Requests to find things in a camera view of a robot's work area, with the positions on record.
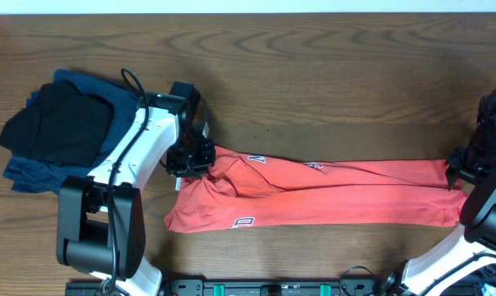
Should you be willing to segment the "coral red t-shirt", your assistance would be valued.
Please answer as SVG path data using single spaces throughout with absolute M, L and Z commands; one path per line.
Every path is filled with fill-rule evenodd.
M 457 224 L 467 195 L 444 160 L 294 162 L 223 147 L 199 179 L 184 178 L 169 231 L 302 224 Z

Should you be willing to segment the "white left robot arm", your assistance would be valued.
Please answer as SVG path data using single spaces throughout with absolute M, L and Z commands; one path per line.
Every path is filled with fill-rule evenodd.
M 84 178 L 69 176 L 58 194 L 58 262 L 95 277 L 69 282 L 67 295 L 160 295 L 162 272 L 145 257 L 141 192 L 157 165 L 176 178 L 200 178 L 215 163 L 205 101 L 152 93 L 136 121 L 102 164 Z

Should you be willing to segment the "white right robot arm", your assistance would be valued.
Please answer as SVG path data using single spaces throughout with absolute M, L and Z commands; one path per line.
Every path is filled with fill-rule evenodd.
M 474 271 L 496 263 L 496 88 L 479 102 L 468 146 L 447 159 L 449 186 L 473 185 L 460 224 L 424 255 L 409 260 L 383 285 L 386 295 L 439 295 Z

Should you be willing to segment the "dark patterned garment pile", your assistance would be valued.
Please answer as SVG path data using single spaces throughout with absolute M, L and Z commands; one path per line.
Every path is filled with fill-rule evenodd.
M 484 266 L 471 275 L 478 286 L 479 295 L 496 296 L 496 264 Z

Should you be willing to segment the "folded black garment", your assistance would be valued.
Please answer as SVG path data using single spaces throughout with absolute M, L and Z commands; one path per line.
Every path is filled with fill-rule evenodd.
M 68 81 L 45 84 L 35 102 L 5 123 L 0 146 L 27 159 L 87 167 L 94 163 L 113 117 L 111 104 L 81 93 Z

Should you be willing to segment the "folded navy blue garment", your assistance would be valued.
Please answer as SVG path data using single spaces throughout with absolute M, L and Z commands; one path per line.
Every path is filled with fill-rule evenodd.
M 55 82 L 70 82 L 81 93 L 104 99 L 113 107 L 114 119 L 94 163 L 90 166 L 59 166 L 13 155 L 7 163 L 2 176 L 13 181 L 12 190 L 14 192 L 53 192 L 57 194 L 66 177 L 83 178 L 92 169 L 100 165 L 114 150 L 134 122 L 137 111 L 137 97 L 116 81 L 104 80 L 64 69 L 58 69 L 53 74 L 53 80 Z

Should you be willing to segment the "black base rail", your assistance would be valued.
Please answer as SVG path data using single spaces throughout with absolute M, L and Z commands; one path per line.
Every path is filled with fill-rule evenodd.
M 396 283 L 393 271 L 379 279 L 364 266 L 352 266 L 338 280 L 238 281 L 183 279 L 162 281 L 157 296 L 367 296 L 387 295 Z

